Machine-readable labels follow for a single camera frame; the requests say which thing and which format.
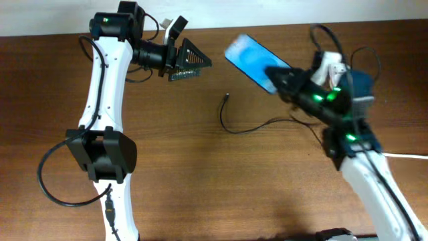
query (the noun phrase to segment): brown table surface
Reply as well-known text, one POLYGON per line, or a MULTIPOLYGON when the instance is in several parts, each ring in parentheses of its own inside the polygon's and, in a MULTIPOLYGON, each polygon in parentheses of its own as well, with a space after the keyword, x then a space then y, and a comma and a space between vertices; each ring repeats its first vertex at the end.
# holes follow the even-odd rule
MULTIPOLYGON (((427 154, 428 21, 329 26, 346 54, 368 45, 382 59, 369 121, 385 152, 427 154)), ((360 200, 308 129, 277 123, 250 135, 230 135, 219 124, 217 110, 226 92, 227 124, 234 129, 287 116, 290 109, 235 69, 224 49, 239 33, 248 33, 290 65, 307 68, 315 50, 308 28, 185 30, 181 37, 206 53, 212 68, 191 80, 155 76, 126 84, 123 125, 138 148, 131 196, 142 238, 255 240, 339 227, 374 233, 360 200)), ((77 127, 86 103, 92 64, 77 36, 0 38, 0 240, 104 239, 99 202, 56 205, 42 194, 35 174, 41 156, 64 139, 66 129, 77 127)), ((321 42, 334 50, 326 37, 321 42)), ((367 52, 356 57, 355 67, 374 74, 377 65, 367 52)), ((390 165, 427 226, 428 162, 390 159, 390 165)), ((96 195, 67 148, 47 161, 43 176, 60 199, 96 195)))

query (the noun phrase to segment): cable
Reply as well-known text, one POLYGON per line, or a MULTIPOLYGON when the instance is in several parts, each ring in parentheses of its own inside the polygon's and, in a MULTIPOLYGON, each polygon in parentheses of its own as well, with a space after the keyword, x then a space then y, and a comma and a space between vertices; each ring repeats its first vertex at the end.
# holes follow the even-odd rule
POLYGON ((385 157, 412 158, 412 159, 428 159, 428 156, 424 156, 424 155, 394 154, 394 153, 382 153, 382 154, 385 157))
POLYGON ((104 212, 106 214, 106 219, 108 221, 108 224, 112 228, 112 234, 114 234, 117 241, 120 241, 118 230, 116 228, 114 228, 114 219, 116 218, 116 210, 114 209, 112 196, 110 194, 111 192, 112 192, 112 189, 110 189, 107 192, 107 198, 106 198, 106 202, 105 202, 106 210, 104 212))
POLYGON ((41 177, 41 171, 43 169, 43 166, 46 162, 46 160, 49 158, 50 155, 52 155, 52 153, 56 150, 58 150, 59 148, 71 143, 72 141, 78 139, 78 138, 82 138, 91 128, 92 126, 94 126, 97 118, 98 118, 98 111, 100 110, 100 99, 101 99, 101 93, 102 93, 102 83, 104 81, 104 72, 106 70, 106 63, 104 61, 104 57, 102 56, 102 53, 100 51, 100 49, 98 48, 98 46, 87 36, 81 35, 79 36, 79 43, 81 46, 83 46, 82 40, 87 41, 88 43, 90 43, 94 49, 97 51, 100 60, 101 60, 101 75, 100 75, 100 83, 98 85, 98 94, 97 94, 97 99, 96 99, 96 106, 95 106, 95 111, 94 114, 92 115, 92 120, 90 122, 90 124, 78 135, 74 136, 74 137, 70 137, 69 139, 66 139, 65 141, 62 141, 61 143, 58 143, 57 145, 55 145, 54 147, 52 147, 49 151, 47 151, 45 153, 45 155, 41 158, 41 161, 39 163, 39 167, 37 168, 37 181, 39 182, 40 188, 43 191, 43 193, 46 195, 46 197, 48 199, 50 199, 51 201, 53 201, 56 204, 59 204, 61 206, 66 206, 66 207, 82 207, 88 204, 91 204, 97 200, 99 200, 102 196, 106 195, 106 193, 108 192, 108 190, 110 190, 111 184, 108 185, 108 187, 106 188, 105 191, 103 191, 100 195, 92 198, 91 200, 85 201, 85 202, 78 202, 78 203, 69 203, 69 202, 64 202, 59 200, 58 198, 54 197, 47 189, 45 186, 45 183, 43 182, 43 179, 41 177))
POLYGON ((361 48, 354 50, 353 53, 350 55, 350 68, 354 69, 354 67, 353 67, 354 55, 356 53, 358 53, 359 51, 362 51, 362 50, 368 50, 368 51, 372 52, 374 57, 376 58, 378 68, 377 68, 376 75, 373 77, 373 81, 376 82, 379 79, 379 77, 381 76, 382 62, 381 62, 381 58, 376 53, 376 50, 373 49, 372 47, 364 46, 364 47, 361 47, 361 48))
MULTIPOLYGON (((135 69, 135 70, 128 71, 128 73, 137 72, 137 71, 139 71, 139 70, 141 70, 141 69, 142 69, 142 67, 137 68, 137 69, 135 69)), ((125 78, 125 81, 127 81, 128 83, 133 83, 133 84, 142 83, 142 82, 144 82, 144 81, 148 80, 149 78, 151 78, 151 77, 152 77, 152 75, 153 75, 153 70, 152 70, 151 68, 149 68, 148 70, 150 71, 150 75, 149 75, 147 78, 145 78, 144 80, 131 80, 131 79, 129 79, 129 78, 125 78)))
POLYGON ((340 44, 338 38, 334 35, 334 33, 326 26, 324 25, 320 25, 320 24, 315 24, 312 25, 310 27, 310 37, 312 42, 314 42, 315 46, 318 48, 318 51, 321 51, 321 47, 320 44, 316 41, 315 37, 314 37, 314 30, 316 28, 320 28, 322 30, 324 30, 332 39, 332 41, 334 42, 334 44, 336 45, 338 52, 340 55, 342 55, 342 62, 345 65, 345 69, 346 69, 346 79, 348 80, 348 85, 350 88, 350 98, 351 98, 351 116, 352 116, 352 125, 355 131, 355 135, 357 136, 357 142, 360 145, 362 151, 364 152, 364 155, 366 156, 368 162, 370 163, 370 166, 372 167, 374 173, 376 174, 376 176, 379 178, 379 180, 381 181, 381 183, 385 186, 385 189, 387 190, 387 192, 389 193, 389 195, 391 196, 391 198, 394 200, 394 202, 397 204, 398 208, 400 209, 401 213, 403 214, 404 218, 406 219, 406 222, 408 223, 413 237, 419 241, 419 235, 416 231, 416 227, 414 225, 414 223, 412 222, 409 214, 406 212, 406 209, 404 208, 403 204, 400 202, 400 200, 398 199, 398 197, 395 195, 394 191, 391 189, 391 187, 389 186, 388 182, 386 181, 386 179, 383 177, 383 175, 379 172, 379 170, 377 169, 377 167, 375 166, 375 164, 373 163, 373 160, 370 158, 370 155, 368 154, 366 148, 364 147, 364 145, 361 143, 361 139, 360 139, 360 129, 358 127, 358 124, 356 122, 356 119, 354 117, 354 83, 353 83, 353 79, 352 79, 352 75, 350 73, 350 68, 347 64, 346 61, 346 56, 344 55, 343 49, 342 49, 342 45, 340 44))
POLYGON ((308 129, 310 129, 310 131, 312 132, 312 134, 315 136, 316 140, 319 142, 319 144, 320 144, 320 145, 322 145, 322 142, 321 142, 320 138, 316 135, 316 133, 315 133, 314 129, 311 127, 312 125, 311 125, 311 124, 308 124, 308 123, 304 123, 304 122, 302 122, 302 121, 300 121, 300 120, 297 120, 297 119, 296 119, 296 118, 294 118, 294 117, 292 117, 291 119, 286 119, 286 118, 272 118, 272 119, 270 119, 270 120, 268 120, 268 121, 264 122, 263 124, 261 124, 261 125, 260 125, 260 126, 258 126, 258 127, 254 127, 254 128, 251 128, 251 129, 248 129, 248 130, 244 130, 244 131, 232 131, 231 129, 227 128, 227 127, 225 126, 224 122, 223 122, 223 109, 224 109, 224 107, 225 107, 225 105, 226 105, 227 100, 229 100, 229 93, 227 93, 227 94, 223 97, 223 101, 222 101, 222 103, 221 103, 221 108, 220 108, 220 124, 221 124, 221 127, 223 127, 223 129, 224 129, 225 131, 227 131, 228 133, 236 134, 236 135, 252 133, 252 132, 254 132, 254 131, 256 131, 256 130, 258 130, 258 129, 262 128, 262 127, 265 127, 265 126, 267 126, 267 125, 270 125, 270 124, 272 124, 272 123, 278 123, 278 122, 286 121, 286 122, 298 123, 298 124, 304 125, 304 126, 305 126, 305 127, 307 127, 308 129))
POLYGON ((145 13, 144 15, 151 18, 154 21, 154 23, 156 24, 156 33, 154 34, 153 37, 146 39, 147 41, 154 40, 159 34, 159 23, 158 23, 158 21, 156 21, 156 19, 152 15, 150 15, 148 13, 145 13))

